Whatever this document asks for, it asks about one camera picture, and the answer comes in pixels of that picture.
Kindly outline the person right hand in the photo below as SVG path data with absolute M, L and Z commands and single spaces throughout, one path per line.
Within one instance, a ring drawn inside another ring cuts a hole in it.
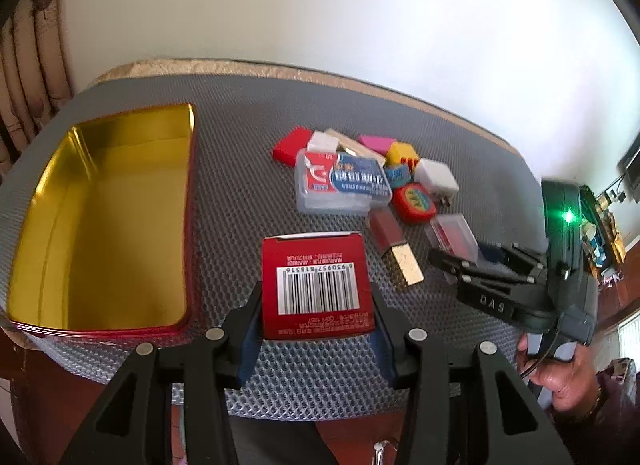
M 555 412 L 578 419 L 586 417 L 600 397 L 590 347 L 577 346 L 570 362 L 545 359 L 528 377 L 533 384 L 550 391 Z

